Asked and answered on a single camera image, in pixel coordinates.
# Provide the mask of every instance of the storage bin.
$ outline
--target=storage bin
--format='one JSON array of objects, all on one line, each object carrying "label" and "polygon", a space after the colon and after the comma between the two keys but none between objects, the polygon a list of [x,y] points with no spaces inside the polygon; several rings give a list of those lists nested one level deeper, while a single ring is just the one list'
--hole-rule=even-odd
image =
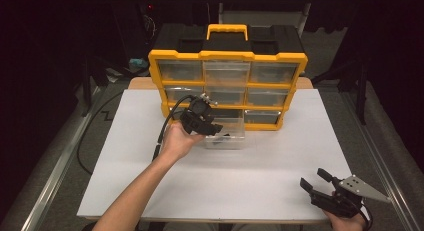
[{"label": "storage bin", "polygon": [[244,143],[243,118],[215,118],[213,123],[222,125],[221,132],[206,136],[204,143],[208,149],[241,149]]},{"label": "storage bin", "polygon": [[297,64],[253,62],[250,82],[258,83],[291,83]]},{"label": "storage bin", "polygon": [[161,59],[157,63],[162,80],[203,80],[201,61]]},{"label": "storage bin", "polygon": [[206,85],[246,86],[250,62],[204,61]]},{"label": "storage bin", "polygon": [[220,104],[242,105],[244,100],[244,87],[222,87],[222,86],[206,86],[205,93],[213,101]]},{"label": "storage bin", "polygon": [[186,95],[199,96],[203,93],[202,86],[166,85],[164,87],[168,102],[177,102]]},{"label": "storage bin", "polygon": [[283,106],[287,89],[248,88],[247,105]]},{"label": "storage bin", "polygon": [[280,111],[245,110],[244,122],[254,124],[276,124],[280,115]]}]

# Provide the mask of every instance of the gray floor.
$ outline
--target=gray floor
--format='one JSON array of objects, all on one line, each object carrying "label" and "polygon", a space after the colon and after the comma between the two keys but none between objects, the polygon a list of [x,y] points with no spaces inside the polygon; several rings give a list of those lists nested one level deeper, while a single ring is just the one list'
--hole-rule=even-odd
[{"label": "gray floor", "polygon": [[[328,70],[343,38],[343,32],[326,34],[304,32],[302,42],[309,57],[306,76],[312,78]],[[358,125],[352,113],[354,94],[339,93],[335,81],[324,81],[317,85],[330,121],[353,173],[357,174],[380,191],[393,193],[395,205],[367,200],[375,221],[372,230],[420,230],[414,221],[424,227],[423,214],[424,177],[414,165],[408,151],[396,134],[393,125],[381,108],[378,98],[368,84],[366,102],[366,126]],[[111,84],[104,90],[99,103],[104,103],[128,86],[128,81]],[[120,97],[109,103],[103,111],[113,117]],[[20,193],[0,230],[21,230],[40,192],[43,190],[60,155],[71,142],[81,122],[83,105],[78,106],[72,117],[58,133],[45,155],[40,160],[25,188]],[[96,116],[81,145],[81,160],[93,170],[103,146],[111,121],[105,114]],[[76,217],[76,212],[90,176],[72,157],[66,174],[54,199],[47,204],[38,230],[81,230],[91,221]],[[287,230],[298,230],[298,226],[287,226]],[[331,230],[328,225],[305,226],[304,230]]]}]

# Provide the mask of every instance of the white tabletop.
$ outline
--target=white tabletop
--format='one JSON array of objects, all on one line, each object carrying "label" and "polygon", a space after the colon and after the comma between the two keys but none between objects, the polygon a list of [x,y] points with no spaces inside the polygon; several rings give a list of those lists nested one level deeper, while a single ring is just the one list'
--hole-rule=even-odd
[{"label": "white tabletop", "polygon": [[[77,215],[99,217],[151,162],[164,122],[157,90],[126,90]],[[334,190],[318,168],[351,175],[317,90],[297,90],[279,131],[246,131],[241,150],[195,146],[165,176],[147,220],[311,223],[326,220],[299,186]]]}]

